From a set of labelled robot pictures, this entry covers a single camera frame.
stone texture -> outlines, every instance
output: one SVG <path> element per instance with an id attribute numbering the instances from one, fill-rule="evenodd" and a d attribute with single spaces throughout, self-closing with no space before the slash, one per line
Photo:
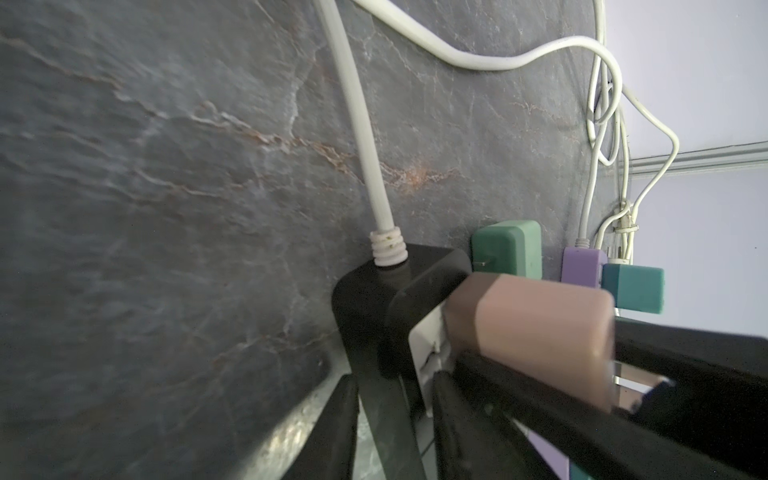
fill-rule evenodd
<path id="1" fill-rule="evenodd" d="M 594 31 L 586 0 L 397 3 L 490 55 Z M 460 71 L 339 7 L 406 239 L 537 220 L 557 279 L 589 54 Z M 330 291 L 373 229 L 311 2 L 2 0 L 0 58 L 3 468 L 279 478 L 348 368 Z"/>

teal plug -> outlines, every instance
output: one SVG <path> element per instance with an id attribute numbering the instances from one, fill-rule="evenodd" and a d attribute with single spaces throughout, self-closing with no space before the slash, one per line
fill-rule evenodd
<path id="1" fill-rule="evenodd" d="M 661 313 L 664 307 L 664 270 L 607 263 L 603 266 L 603 289 L 614 296 L 616 308 Z"/>
<path id="2" fill-rule="evenodd" d="M 508 220 L 472 235 L 472 269 L 541 280 L 541 225 Z"/>

purple plug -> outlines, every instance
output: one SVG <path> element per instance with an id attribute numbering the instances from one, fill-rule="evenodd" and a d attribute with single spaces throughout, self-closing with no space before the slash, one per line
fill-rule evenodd
<path id="1" fill-rule="evenodd" d="M 565 247 L 560 281 L 571 285 L 600 288 L 600 276 L 603 265 L 606 263 L 608 263 L 608 255 L 603 250 Z"/>

power cord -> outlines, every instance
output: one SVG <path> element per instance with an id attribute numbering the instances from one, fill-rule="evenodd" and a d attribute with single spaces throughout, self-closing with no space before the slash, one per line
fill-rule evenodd
<path id="1" fill-rule="evenodd" d="M 400 229 L 395 226 L 392 218 L 392 208 L 389 206 L 389 198 L 384 187 L 366 98 L 362 93 L 349 39 L 346 36 L 336 0 L 315 0 L 315 8 L 319 12 L 320 21 L 339 72 L 341 88 L 352 119 L 362 178 L 366 183 L 373 217 L 376 220 L 376 231 L 370 234 L 373 261 L 377 266 L 397 265 L 406 261 L 408 250 Z"/>
<path id="2" fill-rule="evenodd" d="M 680 142 L 677 135 L 665 124 L 659 121 L 640 103 L 637 97 L 627 88 L 622 81 L 621 70 L 616 58 L 605 47 L 605 5 L 604 0 L 594 0 L 594 17 L 596 39 L 575 35 L 550 41 L 534 48 L 524 54 L 513 57 L 495 57 L 476 55 L 466 51 L 460 51 L 452 47 L 440 37 L 418 23 L 402 9 L 394 5 L 390 0 L 353 0 L 380 21 L 393 28 L 401 35 L 424 48 L 440 60 L 458 68 L 478 71 L 506 71 L 520 68 L 523 65 L 540 58 L 547 53 L 562 48 L 582 47 L 594 52 L 592 71 L 588 91 L 588 115 L 587 133 L 592 148 L 590 158 L 590 170 L 587 191 L 584 195 L 584 203 L 581 208 L 578 238 L 576 247 L 590 246 L 588 239 L 588 220 L 591 210 L 594 190 L 597 183 L 598 165 L 611 166 L 616 161 L 621 149 L 623 157 L 623 177 L 619 196 L 620 210 L 609 216 L 602 223 L 595 236 L 594 248 L 601 249 L 607 228 L 615 221 L 619 221 L 619 227 L 614 232 L 621 235 L 621 255 L 617 260 L 620 263 L 631 263 L 634 253 L 634 236 L 638 230 L 637 214 L 642 200 L 647 196 L 651 188 L 664 175 L 680 150 Z M 344 26 L 339 15 L 335 0 L 314 0 L 323 23 L 323 28 L 328 38 L 329 46 L 333 54 L 336 67 L 339 71 L 342 90 L 345 95 L 349 115 L 355 139 L 358 145 L 360 163 L 362 165 L 363 178 L 368 188 L 369 198 L 373 214 L 376 219 L 377 231 L 371 233 L 372 250 L 376 265 L 389 266 L 401 263 L 408 258 L 405 242 L 402 239 L 400 229 L 395 227 L 392 219 L 392 211 L 386 196 L 386 189 L 381 174 L 376 144 L 370 124 L 370 117 L 362 94 L 359 76 L 355 67 L 349 40 L 346 37 Z M 601 88 L 598 91 L 598 73 Z M 621 111 L 621 95 L 655 127 L 663 131 L 672 141 L 672 152 L 661 169 L 642 190 L 637 199 L 630 204 L 627 200 L 627 187 L 629 183 L 629 146 L 627 142 L 627 128 Z M 602 153 L 601 148 L 607 132 L 609 121 L 613 123 L 613 138 L 611 152 L 608 157 Z"/>

wall molding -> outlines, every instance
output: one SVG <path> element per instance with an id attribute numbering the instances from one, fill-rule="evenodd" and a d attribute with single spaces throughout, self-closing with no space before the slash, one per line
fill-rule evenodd
<path id="1" fill-rule="evenodd" d="M 653 176 L 667 161 L 667 157 L 667 155 L 659 155 L 658 157 L 632 160 L 630 162 L 630 174 L 633 177 Z M 678 154 L 667 170 L 667 174 L 689 174 L 765 166 L 768 166 L 768 141 Z"/>

